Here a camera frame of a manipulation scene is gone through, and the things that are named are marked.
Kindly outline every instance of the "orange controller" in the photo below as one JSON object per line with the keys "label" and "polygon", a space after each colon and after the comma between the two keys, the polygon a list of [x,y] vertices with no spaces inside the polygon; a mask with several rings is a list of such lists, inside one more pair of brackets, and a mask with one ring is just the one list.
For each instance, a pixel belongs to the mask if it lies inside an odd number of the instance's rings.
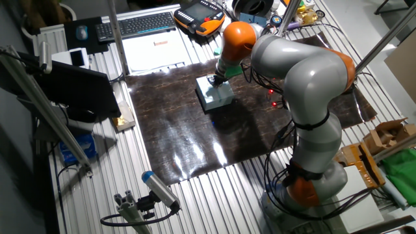
{"label": "orange controller", "polygon": [[222,9],[204,0],[195,0],[175,11],[174,18],[180,26],[191,33],[209,36],[215,33],[224,22],[226,15]]}

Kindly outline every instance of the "mouse pad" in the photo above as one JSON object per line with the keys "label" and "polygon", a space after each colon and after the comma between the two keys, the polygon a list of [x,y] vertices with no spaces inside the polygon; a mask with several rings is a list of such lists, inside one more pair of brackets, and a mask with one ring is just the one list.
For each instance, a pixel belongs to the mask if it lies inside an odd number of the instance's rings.
{"label": "mouse pad", "polygon": [[[73,22],[65,23],[65,38],[68,50],[75,48],[86,48],[88,55],[102,53],[109,50],[107,44],[99,44],[96,32],[96,25],[101,23],[101,17],[80,19]],[[77,27],[80,25],[87,26],[88,39],[80,41],[76,37]]]}

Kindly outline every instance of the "metal bar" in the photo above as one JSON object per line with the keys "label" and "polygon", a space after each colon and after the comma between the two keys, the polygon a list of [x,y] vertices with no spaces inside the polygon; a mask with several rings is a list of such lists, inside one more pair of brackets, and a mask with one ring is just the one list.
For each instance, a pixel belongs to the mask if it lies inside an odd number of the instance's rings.
{"label": "metal bar", "polygon": [[416,144],[416,134],[409,136],[408,138],[404,139],[401,142],[397,142],[394,146],[387,148],[378,154],[376,154],[373,158],[376,163],[379,163],[381,160],[386,159],[387,157],[403,150],[404,148],[408,148],[409,146]]}
{"label": "metal bar", "polygon": [[[19,57],[18,53],[12,46],[8,46],[7,53]],[[27,75],[23,64],[9,56],[1,55],[0,62],[5,65],[5,68],[13,76],[19,86],[23,89],[25,94],[34,103],[36,108],[42,113],[48,124],[57,133],[60,139],[68,146],[78,162],[83,166],[90,168],[90,161],[86,157],[83,149],[79,146],[70,130],[59,120],[58,116],[53,112],[52,106],[46,95],[35,81],[32,75]]]}
{"label": "metal bar", "polygon": [[376,46],[368,53],[363,60],[356,67],[356,74],[360,73],[372,60],[375,58],[378,53],[384,49],[384,47],[393,39],[403,28],[406,26],[409,21],[416,15],[416,4],[413,4],[411,8],[406,12],[406,15],[399,20],[390,31],[377,43]]}
{"label": "metal bar", "polygon": [[114,0],[107,0],[110,8],[110,25],[112,29],[112,34],[114,35],[114,40],[116,42],[118,56],[120,62],[122,63],[123,75],[129,75],[129,66],[127,65],[127,58],[125,57],[122,34],[120,32],[120,26],[117,20],[116,7],[114,6]]}
{"label": "metal bar", "polygon": [[287,26],[289,26],[289,23],[292,21],[293,16],[296,14],[296,11],[298,10],[298,6],[301,1],[302,0],[291,0],[289,2],[285,14],[283,15],[283,19],[281,21],[281,25],[279,27],[279,32],[277,33],[277,36],[282,36],[283,33],[286,31]]}

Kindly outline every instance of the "computer mouse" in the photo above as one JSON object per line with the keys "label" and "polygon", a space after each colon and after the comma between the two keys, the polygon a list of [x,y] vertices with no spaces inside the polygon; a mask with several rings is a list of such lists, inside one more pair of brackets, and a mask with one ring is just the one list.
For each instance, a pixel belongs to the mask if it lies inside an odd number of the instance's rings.
{"label": "computer mouse", "polygon": [[88,27],[85,25],[78,26],[75,36],[77,37],[78,40],[88,39]]}

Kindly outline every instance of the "gray robot arm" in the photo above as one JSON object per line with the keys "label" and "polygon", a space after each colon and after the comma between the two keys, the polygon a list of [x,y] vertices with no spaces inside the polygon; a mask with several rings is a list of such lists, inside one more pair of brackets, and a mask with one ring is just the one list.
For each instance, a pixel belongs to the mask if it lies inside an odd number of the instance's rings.
{"label": "gray robot arm", "polygon": [[332,161],[341,145],[342,129],[336,115],[328,112],[328,103],[354,80],[352,59],[273,35],[259,36],[259,29],[253,25],[233,24],[224,31],[217,68],[226,70],[229,65],[239,64],[243,57],[235,56],[235,51],[244,51],[251,53],[252,67],[257,73],[285,79],[283,91],[298,144],[291,160],[290,182],[276,194],[294,210],[319,205],[336,195],[347,182],[343,167]]}

